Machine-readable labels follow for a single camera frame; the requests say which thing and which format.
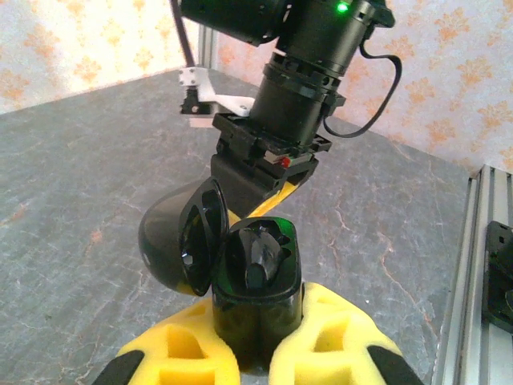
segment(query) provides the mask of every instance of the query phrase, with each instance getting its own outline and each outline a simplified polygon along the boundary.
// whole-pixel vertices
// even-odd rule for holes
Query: floral wallpaper
[[[0,0],[0,15],[0,114],[184,65],[168,0]]]
[[[513,0],[387,0],[396,26],[378,29],[370,54],[402,58],[402,81],[373,130],[475,172],[513,172]],[[258,48],[225,35],[218,68],[259,84],[275,43]],[[394,76],[387,60],[355,56],[336,116],[363,125]]]

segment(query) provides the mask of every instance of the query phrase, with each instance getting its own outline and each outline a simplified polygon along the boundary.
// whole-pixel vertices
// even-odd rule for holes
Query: yellow foam
[[[228,223],[230,224],[230,227],[235,225],[238,221],[240,221],[239,216],[233,211],[228,210]]]
[[[118,353],[144,358],[129,385],[239,385],[232,350],[214,331],[212,301],[205,299],[158,323]]]
[[[303,315],[274,352],[270,385],[386,385],[366,348],[401,351],[366,313],[324,286],[306,283]]]
[[[401,351],[352,303],[316,283],[305,284],[300,327],[275,350],[269,385],[385,385],[369,345]],[[158,323],[118,353],[144,358],[129,385],[239,385],[235,355],[213,326],[205,299]]]

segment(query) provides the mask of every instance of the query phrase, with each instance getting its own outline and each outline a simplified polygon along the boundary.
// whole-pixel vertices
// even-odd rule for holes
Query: robotic arm
[[[353,383],[422,385],[398,347],[363,311],[325,287],[303,282],[291,221],[262,217],[317,167],[331,142],[350,134],[326,118],[354,53],[376,26],[392,27],[383,0],[182,0],[184,16],[254,46],[278,38],[255,99],[217,95],[187,47],[172,0],[187,66],[181,113],[213,116],[220,130],[212,176],[158,200],[144,214],[139,248],[166,287],[202,297],[124,346],[95,385],[237,385],[261,365],[270,385]]]
[[[180,27],[180,8],[173,2]],[[399,81],[399,58],[384,56],[397,74],[376,116],[353,134],[329,129],[325,119],[344,104],[337,89],[356,50],[374,59],[363,43],[376,26],[395,23],[384,0],[183,0],[181,13],[255,47],[277,39],[256,99],[217,95],[207,70],[190,59],[180,71],[186,89],[181,113],[214,115],[212,125],[220,130],[211,170],[234,221],[266,213],[309,179],[318,164],[315,154],[331,147],[317,134],[322,122],[335,136],[362,134]]]

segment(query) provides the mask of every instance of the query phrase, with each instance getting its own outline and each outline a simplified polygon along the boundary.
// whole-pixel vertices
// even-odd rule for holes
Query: table surface
[[[182,95],[173,71],[0,116],[6,383],[91,383],[122,345],[197,300],[147,272],[136,235],[151,203],[210,173],[218,131],[190,128]],[[372,132],[334,139],[319,159],[272,214],[297,227],[304,279],[367,312],[429,383],[469,175]]]

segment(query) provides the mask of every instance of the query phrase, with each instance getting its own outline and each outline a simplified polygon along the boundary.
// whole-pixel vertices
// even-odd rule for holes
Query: metal bracket
[[[217,95],[208,77],[208,69],[188,67],[180,70],[180,85],[197,87],[198,100],[202,103],[217,103],[240,117],[248,117],[255,102],[254,98],[246,96]]]

